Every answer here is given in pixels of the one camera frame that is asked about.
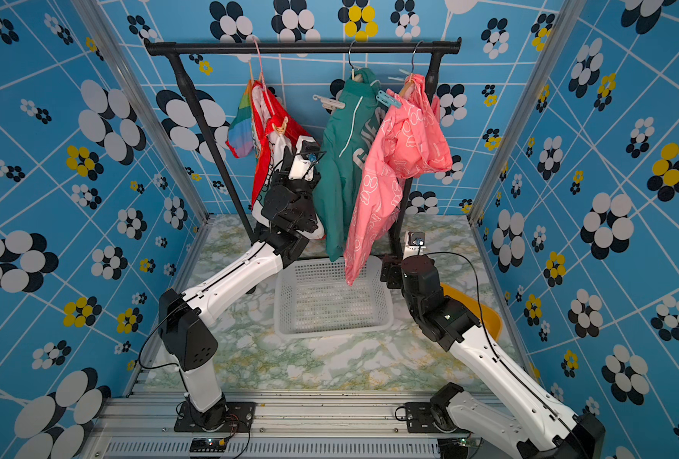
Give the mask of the beige clothespin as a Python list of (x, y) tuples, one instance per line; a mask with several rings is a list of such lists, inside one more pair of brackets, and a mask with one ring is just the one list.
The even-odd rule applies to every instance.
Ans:
[(288, 126), (288, 118), (284, 117), (281, 122), (277, 122), (276, 120), (273, 122), (273, 128), (274, 132), (278, 134), (278, 136), (284, 136), (286, 129)]

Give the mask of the red white rainbow jacket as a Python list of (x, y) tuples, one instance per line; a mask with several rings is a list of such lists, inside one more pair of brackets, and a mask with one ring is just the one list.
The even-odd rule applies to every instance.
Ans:
[[(258, 80), (248, 83), (240, 100), (234, 122), (228, 131), (227, 145), (234, 157), (240, 159), (250, 155), (257, 158), (257, 167), (253, 176), (251, 194), (252, 216), (257, 223), (267, 227), (269, 220), (261, 215), (264, 197), (269, 189), (273, 172), (279, 166), (291, 168), (290, 161), (284, 162), (284, 148), (297, 147), (300, 136), (310, 136), (285, 110), (276, 96), (268, 90), (274, 108), (271, 116), (263, 99), (262, 89)], [(281, 122), (288, 118), (288, 126), (284, 136), (274, 132), (273, 122)]]

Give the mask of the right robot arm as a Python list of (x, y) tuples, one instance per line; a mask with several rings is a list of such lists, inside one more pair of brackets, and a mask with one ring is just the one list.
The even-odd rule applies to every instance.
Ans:
[(489, 334), (483, 313), (444, 292), (429, 256), (385, 256), (381, 279), (401, 291), (424, 336), (471, 369), (509, 410), (503, 414), (449, 382), (430, 400), (442, 430), (467, 430), (513, 458), (601, 457), (603, 423), (573, 411), (511, 359)]

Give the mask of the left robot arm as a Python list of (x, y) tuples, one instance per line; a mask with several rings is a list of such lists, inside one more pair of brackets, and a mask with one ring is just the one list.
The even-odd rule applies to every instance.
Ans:
[(297, 261), (311, 235), (320, 232), (313, 190), (320, 174), (305, 172), (292, 179), (276, 172), (261, 213), (269, 220), (266, 233), (248, 252), (208, 280), (159, 299), (158, 336), (176, 359), (188, 393), (185, 414), (202, 430), (225, 423), (226, 398), (213, 370), (218, 341), (211, 332), (217, 319), (249, 290)]

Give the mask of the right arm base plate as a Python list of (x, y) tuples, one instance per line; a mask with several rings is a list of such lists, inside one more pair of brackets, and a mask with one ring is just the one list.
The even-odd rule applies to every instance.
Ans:
[(402, 408), (406, 429), (414, 434), (458, 434), (458, 428), (450, 415), (438, 405), (431, 403), (406, 403)]

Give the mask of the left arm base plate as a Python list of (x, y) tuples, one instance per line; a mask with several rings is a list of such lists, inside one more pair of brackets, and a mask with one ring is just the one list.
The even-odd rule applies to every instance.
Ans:
[(189, 401), (177, 405), (173, 430), (180, 433), (249, 432), (255, 419), (254, 402), (218, 403), (206, 413), (198, 411)]

